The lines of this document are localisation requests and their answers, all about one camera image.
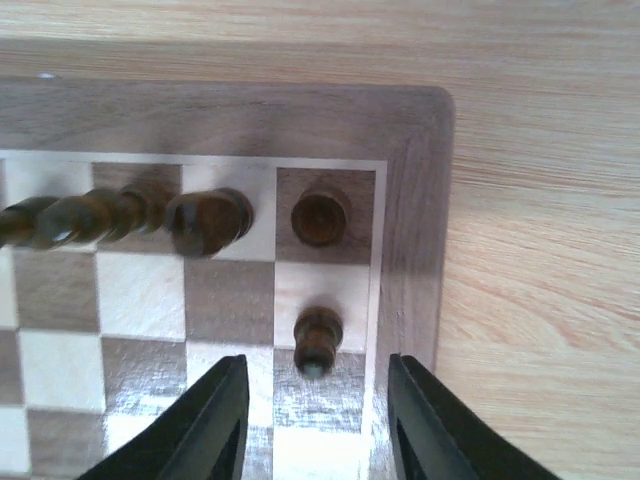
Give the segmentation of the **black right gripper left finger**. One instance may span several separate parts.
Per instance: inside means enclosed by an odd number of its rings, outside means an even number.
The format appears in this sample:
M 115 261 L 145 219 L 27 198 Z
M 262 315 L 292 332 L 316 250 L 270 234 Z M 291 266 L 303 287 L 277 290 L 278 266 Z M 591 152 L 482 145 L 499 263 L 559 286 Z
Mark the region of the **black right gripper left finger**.
M 239 479 L 248 434 L 244 355 L 225 356 L 82 479 Z

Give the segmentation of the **wooden chess board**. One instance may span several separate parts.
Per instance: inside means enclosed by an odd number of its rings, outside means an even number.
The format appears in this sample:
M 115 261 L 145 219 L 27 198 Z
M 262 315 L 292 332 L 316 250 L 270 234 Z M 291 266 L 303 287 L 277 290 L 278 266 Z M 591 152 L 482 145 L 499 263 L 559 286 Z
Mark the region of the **wooden chess board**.
M 387 362 L 435 359 L 454 103 L 414 47 L 1 43 L 1 202 L 155 183 L 231 188 L 250 231 L 185 258 L 168 231 L 1 252 L 1 475 L 72 479 L 244 355 L 246 479 L 391 479 Z M 313 248 L 291 211 L 314 185 L 351 202 Z M 294 363 L 303 310 L 338 313 L 317 380 Z

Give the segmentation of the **dark rook corner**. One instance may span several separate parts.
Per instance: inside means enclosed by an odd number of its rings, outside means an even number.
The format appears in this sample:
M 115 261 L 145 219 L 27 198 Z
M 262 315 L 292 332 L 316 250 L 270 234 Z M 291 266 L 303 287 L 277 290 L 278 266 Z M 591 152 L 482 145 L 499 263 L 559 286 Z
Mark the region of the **dark rook corner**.
M 340 189 L 314 185 L 296 201 L 290 216 L 291 227 L 304 245 L 326 248 L 344 238 L 351 216 L 351 202 Z

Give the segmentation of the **dark pawn file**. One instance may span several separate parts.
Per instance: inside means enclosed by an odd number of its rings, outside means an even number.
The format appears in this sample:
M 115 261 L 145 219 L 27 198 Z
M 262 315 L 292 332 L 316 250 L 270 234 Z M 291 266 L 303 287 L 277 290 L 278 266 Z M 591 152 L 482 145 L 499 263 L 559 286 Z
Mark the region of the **dark pawn file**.
M 334 366 L 343 339 L 343 322 L 333 309 L 311 306 L 299 315 L 293 330 L 294 363 L 307 379 L 317 380 Z

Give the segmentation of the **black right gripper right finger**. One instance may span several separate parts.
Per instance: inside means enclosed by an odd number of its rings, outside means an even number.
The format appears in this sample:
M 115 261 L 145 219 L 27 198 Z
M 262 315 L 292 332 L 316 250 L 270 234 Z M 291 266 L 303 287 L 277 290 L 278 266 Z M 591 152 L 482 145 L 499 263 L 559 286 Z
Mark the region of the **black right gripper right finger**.
M 557 477 L 497 434 L 413 356 L 390 356 L 387 397 L 400 479 Z

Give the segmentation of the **dark knight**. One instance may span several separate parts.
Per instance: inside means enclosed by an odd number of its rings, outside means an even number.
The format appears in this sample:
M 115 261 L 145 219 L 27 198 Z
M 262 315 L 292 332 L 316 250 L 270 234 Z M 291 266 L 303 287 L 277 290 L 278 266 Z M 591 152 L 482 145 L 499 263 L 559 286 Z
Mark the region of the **dark knight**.
M 240 191 L 219 188 L 178 195 L 166 206 L 165 229 L 185 258 L 210 258 L 244 237 L 254 209 Z

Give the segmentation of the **dark bishop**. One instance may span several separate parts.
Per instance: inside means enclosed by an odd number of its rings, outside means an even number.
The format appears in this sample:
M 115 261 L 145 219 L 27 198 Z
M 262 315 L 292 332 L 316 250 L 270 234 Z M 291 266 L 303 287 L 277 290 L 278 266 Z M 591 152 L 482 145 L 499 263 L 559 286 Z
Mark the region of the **dark bishop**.
M 170 199 L 163 187 L 149 183 L 60 198 L 29 197 L 1 212 L 1 245 L 52 250 L 153 233 L 163 226 Z

